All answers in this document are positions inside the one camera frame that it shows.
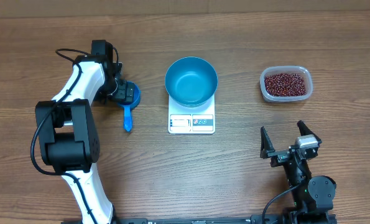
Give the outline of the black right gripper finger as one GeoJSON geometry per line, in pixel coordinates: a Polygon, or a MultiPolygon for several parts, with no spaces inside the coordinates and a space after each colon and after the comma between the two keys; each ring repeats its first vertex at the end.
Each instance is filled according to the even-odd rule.
{"type": "Polygon", "coordinates": [[[267,159],[272,157],[273,153],[275,153],[275,149],[273,144],[269,138],[269,135],[265,129],[265,127],[261,128],[261,151],[260,151],[260,158],[267,159]]]}
{"type": "Polygon", "coordinates": [[[302,136],[313,135],[319,144],[322,143],[322,140],[302,120],[297,122],[297,126],[302,136]]]}

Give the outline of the blue plastic measuring scoop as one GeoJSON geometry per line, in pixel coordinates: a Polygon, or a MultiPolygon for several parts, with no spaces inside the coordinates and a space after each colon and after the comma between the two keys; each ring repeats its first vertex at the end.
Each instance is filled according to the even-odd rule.
{"type": "Polygon", "coordinates": [[[132,129],[132,114],[131,111],[138,106],[141,101],[141,91],[139,87],[130,81],[126,82],[124,89],[125,98],[118,102],[118,105],[124,110],[123,127],[127,132],[132,129]]]}

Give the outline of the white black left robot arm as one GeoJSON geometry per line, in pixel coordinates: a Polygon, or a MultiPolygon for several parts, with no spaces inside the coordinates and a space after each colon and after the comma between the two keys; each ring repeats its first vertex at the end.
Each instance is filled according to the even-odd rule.
{"type": "Polygon", "coordinates": [[[37,129],[30,159],[41,174],[66,181],[80,208],[80,223],[116,223],[98,173],[101,148],[91,104],[117,103],[124,110],[124,129],[130,132],[131,110],[139,104],[141,92],[121,78],[118,51],[106,40],[93,40],[91,51],[78,51],[71,63],[72,75],[62,90],[35,107],[37,129]]]}

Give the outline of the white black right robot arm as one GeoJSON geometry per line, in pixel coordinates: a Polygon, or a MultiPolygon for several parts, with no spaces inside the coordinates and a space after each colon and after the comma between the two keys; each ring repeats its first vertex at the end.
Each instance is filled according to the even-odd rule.
{"type": "Polygon", "coordinates": [[[289,189],[276,195],[261,215],[252,215],[253,223],[336,223],[330,215],[336,193],[336,182],[328,176],[312,176],[307,161],[317,157],[322,140],[302,121],[297,122],[300,136],[287,150],[276,151],[264,127],[261,128],[260,158],[270,159],[271,167],[282,166],[289,189]],[[268,215],[270,205],[286,194],[292,194],[294,206],[281,214],[268,215]]]}

